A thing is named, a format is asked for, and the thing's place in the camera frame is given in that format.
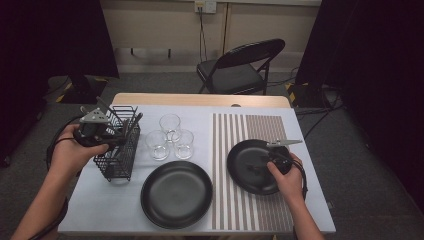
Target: forearm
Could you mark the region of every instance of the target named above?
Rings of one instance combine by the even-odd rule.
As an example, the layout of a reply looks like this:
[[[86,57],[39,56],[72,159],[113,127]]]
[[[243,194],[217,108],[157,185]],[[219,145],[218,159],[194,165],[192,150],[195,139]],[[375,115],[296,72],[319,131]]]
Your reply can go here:
[[[293,217],[297,238],[299,240],[324,239],[324,236],[309,213],[303,198],[289,200],[288,205]]]
[[[69,176],[60,176],[50,171],[12,239],[29,239],[57,219],[70,181]]]

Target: striped mat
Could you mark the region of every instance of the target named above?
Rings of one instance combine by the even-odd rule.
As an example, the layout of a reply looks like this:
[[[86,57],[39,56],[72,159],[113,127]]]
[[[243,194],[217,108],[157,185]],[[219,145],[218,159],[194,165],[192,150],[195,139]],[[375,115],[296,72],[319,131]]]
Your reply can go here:
[[[280,193],[248,193],[231,179],[226,160],[231,148],[248,139],[286,139],[280,116],[211,114],[212,124],[212,229],[244,231],[292,230],[293,220]]]

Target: gray carpet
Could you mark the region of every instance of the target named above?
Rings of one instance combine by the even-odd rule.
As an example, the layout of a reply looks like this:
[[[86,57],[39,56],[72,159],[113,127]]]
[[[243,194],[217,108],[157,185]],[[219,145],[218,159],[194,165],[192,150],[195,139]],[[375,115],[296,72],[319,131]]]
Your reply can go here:
[[[272,73],[270,81],[284,80],[289,75]],[[52,78],[51,87],[60,86],[64,79]],[[119,92],[197,93],[199,88],[195,73],[121,74],[121,79],[110,80],[101,97],[111,103]],[[0,239],[10,238],[37,193],[46,174],[45,150],[52,136],[64,122],[79,113],[80,105],[54,102],[60,92],[46,96],[48,104],[43,117],[11,155],[11,166],[0,169]],[[268,95],[287,93],[280,85],[269,88]],[[332,101],[334,95],[329,93],[328,98]],[[299,116],[303,133],[321,116]],[[326,238],[423,239],[423,216],[392,171],[366,147],[365,139],[361,127],[344,108],[326,116],[306,139],[337,229],[337,233]],[[292,236],[278,238],[285,240]],[[60,239],[132,238],[61,236]]]

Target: chair backrest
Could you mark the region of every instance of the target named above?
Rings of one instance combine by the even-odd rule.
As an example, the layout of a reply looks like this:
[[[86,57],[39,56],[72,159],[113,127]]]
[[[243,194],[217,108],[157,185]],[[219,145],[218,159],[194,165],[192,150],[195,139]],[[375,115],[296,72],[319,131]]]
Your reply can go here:
[[[269,63],[284,48],[286,43],[282,39],[271,39],[256,43],[246,44],[230,50],[218,59],[215,68],[228,68],[260,60],[268,59]]]

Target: black chair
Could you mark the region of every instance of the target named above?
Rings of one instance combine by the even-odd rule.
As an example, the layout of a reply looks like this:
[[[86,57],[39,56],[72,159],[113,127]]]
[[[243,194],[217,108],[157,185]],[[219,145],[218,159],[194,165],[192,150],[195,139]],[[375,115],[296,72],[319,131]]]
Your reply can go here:
[[[251,94],[263,90],[266,95],[268,72],[271,60],[284,48],[282,39],[271,39],[250,43],[225,53],[217,60],[201,62],[197,74],[205,87],[215,94]],[[255,69],[251,63],[263,61]]]

